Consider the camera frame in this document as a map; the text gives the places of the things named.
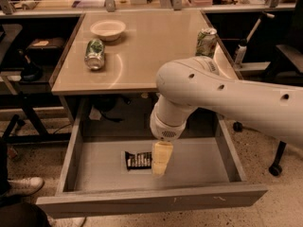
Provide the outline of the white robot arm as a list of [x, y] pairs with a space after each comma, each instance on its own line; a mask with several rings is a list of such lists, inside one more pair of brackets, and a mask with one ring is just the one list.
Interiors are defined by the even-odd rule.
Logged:
[[277, 176], [288, 144], [303, 145], [303, 90], [300, 87], [230, 79], [209, 57], [169, 61], [156, 74], [160, 93], [151, 113], [151, 132], [173, 141], [198, 108], [232, 118], [279, 141], [269, 172]]

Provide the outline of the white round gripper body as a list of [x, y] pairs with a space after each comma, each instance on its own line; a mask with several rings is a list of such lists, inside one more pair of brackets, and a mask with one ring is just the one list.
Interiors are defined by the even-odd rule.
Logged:
[[180, 137], [185, 129], [186, 124], [181, 126], [169, 126], [163, 123], [155, 112], [151, 113], [150, 128], [152, 135], [161, 141], [174, 141]]

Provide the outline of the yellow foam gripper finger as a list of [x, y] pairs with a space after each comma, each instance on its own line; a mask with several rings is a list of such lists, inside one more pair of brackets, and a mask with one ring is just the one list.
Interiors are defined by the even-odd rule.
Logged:
[[153, 176], [162, 177], [165, 174], [172, 151], [171, 142], [159, 141], [152, 146], [151, 170]]

